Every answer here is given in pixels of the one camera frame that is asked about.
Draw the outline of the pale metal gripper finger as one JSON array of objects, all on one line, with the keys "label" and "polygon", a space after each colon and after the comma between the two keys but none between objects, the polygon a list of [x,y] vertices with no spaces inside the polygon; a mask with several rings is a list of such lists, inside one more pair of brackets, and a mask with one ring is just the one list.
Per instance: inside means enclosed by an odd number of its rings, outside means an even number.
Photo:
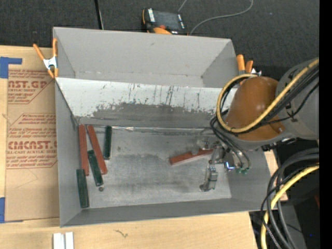
[{"label": "pale metal gripper finger", "polygon": [[196,141],[192,148],[193,155],[211,154],[215,148],[216,139],[201,138]]},{"label": "pale metal gripper finger", "polygon": [[201,191],[210,191],[215,189],[218,179],[218,172],[216,171],[215,166],[208,166],[205,170],[205,178],[203,184],[201,184]]}]

